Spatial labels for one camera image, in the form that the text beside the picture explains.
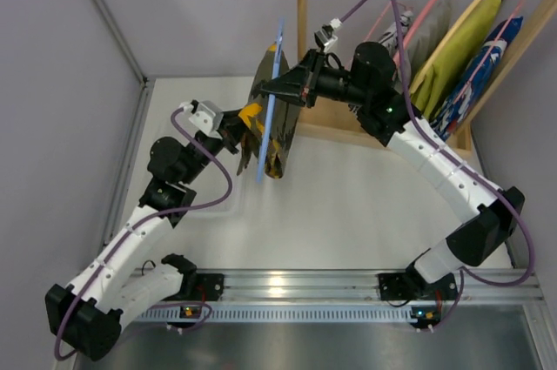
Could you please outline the camouflage trousers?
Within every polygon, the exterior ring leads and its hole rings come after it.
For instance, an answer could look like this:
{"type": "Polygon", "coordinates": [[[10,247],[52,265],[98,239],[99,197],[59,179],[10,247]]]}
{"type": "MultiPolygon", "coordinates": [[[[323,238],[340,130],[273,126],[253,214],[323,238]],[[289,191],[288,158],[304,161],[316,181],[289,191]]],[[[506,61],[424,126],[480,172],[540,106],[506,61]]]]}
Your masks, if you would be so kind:
{"type": "MultiPolygon", "coordinates": [[[[256,87],[272,79],[272,70],[277,45],[273,43],[260,61],[246,105],[238,116],[247,127],[248,132],[241,140],[241,158],[236,175],[247,168],[252,157],[258,159],[265,131],[265,118],[268,96],[256,94],[256,87]]],[[[276,98],[270,127],[269,144],[265,155],[265,175],[279,179],[284,176],[289,152],[292,147],[301,107],[288,104],[276,98]]]]}

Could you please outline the light blue hanger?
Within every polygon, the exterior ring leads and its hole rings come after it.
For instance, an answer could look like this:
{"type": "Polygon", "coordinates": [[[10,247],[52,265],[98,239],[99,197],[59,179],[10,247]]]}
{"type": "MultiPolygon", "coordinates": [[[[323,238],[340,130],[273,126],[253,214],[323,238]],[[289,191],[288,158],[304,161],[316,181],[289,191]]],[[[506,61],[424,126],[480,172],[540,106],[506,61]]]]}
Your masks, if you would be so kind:
{"type": "MultiPolygon", "coordinates": [[[[282,48],[283,48],[284,28],[285,28],[285,19],[281,17],[279,19],[278,32],[275,40],[275,51],[274,51],[273,64],[272,64],[272,79],[279,76],[280,64],[282,58],[281,55],[282,55],[282,48]]],[[[265,128],[264,128],[264,132],[262,133],[262,142],[259,149],[258,169],[257,169],[258,183],[262,182],[265,173],[265,160],[266,160],[266,154],[269,148],[269,144],[271,141],[271,128],[272,128],[272,119],[273,119],[275,102],[276,102],[275,96],[270,94],[268,97],[266,113],[265,113],[265,128]]]]}

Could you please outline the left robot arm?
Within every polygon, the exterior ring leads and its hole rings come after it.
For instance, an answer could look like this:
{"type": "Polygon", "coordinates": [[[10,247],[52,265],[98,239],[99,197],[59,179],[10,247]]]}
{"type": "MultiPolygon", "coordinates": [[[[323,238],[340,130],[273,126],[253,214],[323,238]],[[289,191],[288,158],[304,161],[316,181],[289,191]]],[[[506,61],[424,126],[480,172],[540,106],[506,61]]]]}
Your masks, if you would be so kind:
{"type": "Polygon", "coordinates": [[[159,139],[151,148],[152,179],[124,227],[98,256],[65,286],[45,295],[50,331],[58,361],[82,353],[102,359],[124,329],[158,302],[188,296],[196,286],[197,267],[182,255],[170,254],[139,279],[128,278],[139,260],[190,211],[220,205],[232,194],[232,176],[217,155],[236,153],[247,128],[238,111],[209,115],[191,101],[171,114],[171,124],[187,140],[159,139]],[[224,175],[222,196],[196,204],[189,188],[201,171],[214,164],[224,175]]]}

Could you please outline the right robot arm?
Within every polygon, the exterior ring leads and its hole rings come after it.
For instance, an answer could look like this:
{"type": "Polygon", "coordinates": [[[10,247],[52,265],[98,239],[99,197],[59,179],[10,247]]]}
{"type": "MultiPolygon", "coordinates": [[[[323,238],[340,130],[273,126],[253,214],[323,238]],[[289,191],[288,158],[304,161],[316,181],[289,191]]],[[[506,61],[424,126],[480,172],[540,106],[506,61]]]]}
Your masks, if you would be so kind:
{"type": "Polygon", "coordinates": [[[525,197],[516,187],[487,182],[437,137],[418,109],[393,88],[395,63],[376,42],[359,44],[350,69],[333,68],[322,50],[310,49],[286,73],[258,83],[254,91],[311,108],[327,98],[358,108],[362,129],[404,158],[451,206],[460,226],[425,250],[404,272],[379,277],[380,296],[419,299],[450,286],[463,266],[481,265],[517,226],[525,197]]]}

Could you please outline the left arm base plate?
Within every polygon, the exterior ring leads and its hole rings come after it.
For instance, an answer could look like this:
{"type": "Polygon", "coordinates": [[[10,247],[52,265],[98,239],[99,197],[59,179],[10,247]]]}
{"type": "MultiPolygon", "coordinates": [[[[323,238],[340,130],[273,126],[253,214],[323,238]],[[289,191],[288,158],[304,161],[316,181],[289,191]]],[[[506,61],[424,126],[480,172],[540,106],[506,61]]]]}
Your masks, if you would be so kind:
{"type": "Polygon", "coordinates": [[[224,274],[214,272],[195,273],[187,278],[180,295],[185,300],[218,301],[224,288],[224,274]]]}

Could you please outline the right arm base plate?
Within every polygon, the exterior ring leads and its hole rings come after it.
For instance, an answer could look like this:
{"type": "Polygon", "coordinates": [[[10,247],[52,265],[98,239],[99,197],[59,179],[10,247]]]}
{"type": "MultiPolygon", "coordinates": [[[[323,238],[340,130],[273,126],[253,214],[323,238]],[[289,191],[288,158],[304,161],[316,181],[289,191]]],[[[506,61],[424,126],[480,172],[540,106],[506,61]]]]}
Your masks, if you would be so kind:
{"type": "Polygon", "coordinates": [[[425,299],[436,291],[416,272],[383,272],[378,275],[378,282],[382,300],[425,299]]]}

